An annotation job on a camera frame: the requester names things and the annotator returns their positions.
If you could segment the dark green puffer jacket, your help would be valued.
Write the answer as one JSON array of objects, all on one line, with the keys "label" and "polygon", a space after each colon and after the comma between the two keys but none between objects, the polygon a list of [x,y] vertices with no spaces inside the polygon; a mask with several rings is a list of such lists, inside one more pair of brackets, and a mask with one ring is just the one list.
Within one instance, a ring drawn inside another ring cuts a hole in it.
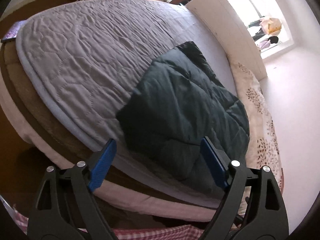
[{"label": "dark green puffer jacket", "polygon": [[200,152],[204,137],[229,158],[245,161],[250,132],[244,104],[192,41],[152,61],[116,118],[129,150],[207,197],[221,198],[223,191]]}]

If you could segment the cream floral duvet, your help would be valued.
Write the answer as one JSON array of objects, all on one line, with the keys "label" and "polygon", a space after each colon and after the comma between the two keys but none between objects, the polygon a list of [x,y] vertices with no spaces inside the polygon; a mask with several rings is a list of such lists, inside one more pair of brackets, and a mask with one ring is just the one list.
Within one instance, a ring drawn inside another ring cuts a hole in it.
[{"label": "cream floral duvet", "polygon": [[283,192],[284,176],[275,127],[260,83],[251,70],[239,62],[230,62],[236,92],[249,120],[249,145],[245,155],[249,168],[267,165]]}]

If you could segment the plaid shirt sleeve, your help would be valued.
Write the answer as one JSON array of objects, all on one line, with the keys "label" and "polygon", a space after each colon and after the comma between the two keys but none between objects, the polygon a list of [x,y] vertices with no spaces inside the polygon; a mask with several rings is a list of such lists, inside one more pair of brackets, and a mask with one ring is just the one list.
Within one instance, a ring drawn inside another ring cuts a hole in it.
[{"label": "plaid shirt sleeve", "polygon": [[204,232],[192,225],[164,229],[114,229],[118,239],[124,240],[194,240]]}]

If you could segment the purple quilted bed cover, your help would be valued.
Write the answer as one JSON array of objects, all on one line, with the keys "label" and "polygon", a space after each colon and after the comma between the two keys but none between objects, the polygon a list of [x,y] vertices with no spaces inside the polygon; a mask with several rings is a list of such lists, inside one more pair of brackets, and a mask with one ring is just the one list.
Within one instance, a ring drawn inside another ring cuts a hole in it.
[{"label": "purple quilted bed cover", "polygon": [[235,84],[226,53],[186,7],[152,0],[88,0],[30,17],[16,38],[18,58],[51,113],[90,150],[113,138],[113,165],[171,197],[213,207],[223,192],[194,190],[166,170],[130,152],[116,113],[152,60],[184,42],[198,46],[218,80]]}]

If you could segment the items on window sill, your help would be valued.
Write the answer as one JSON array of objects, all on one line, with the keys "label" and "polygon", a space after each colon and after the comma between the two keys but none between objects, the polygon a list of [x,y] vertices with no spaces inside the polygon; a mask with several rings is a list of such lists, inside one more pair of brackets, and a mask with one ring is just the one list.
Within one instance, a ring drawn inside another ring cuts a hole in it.
[{"label": "items on window sill", "polygon": [[259,52],[262,52],[279,42],[278,35],[282,30],[280,19],[263,17],[247,26],[247,30],[253,31],[254,28],[259,28],[258,31],[252,35]]}]

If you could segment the cream upholstered headboard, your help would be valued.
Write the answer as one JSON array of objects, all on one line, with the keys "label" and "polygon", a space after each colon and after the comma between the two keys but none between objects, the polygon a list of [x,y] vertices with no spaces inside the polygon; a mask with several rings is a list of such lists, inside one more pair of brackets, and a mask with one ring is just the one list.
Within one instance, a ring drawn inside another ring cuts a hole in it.
[{"label": "cream upholstered headboard", "polygon": [[191,0],[187,8],[213,33],[232,62],[243,64],[259,81],[267,77],[253,38],[227,0]]}]

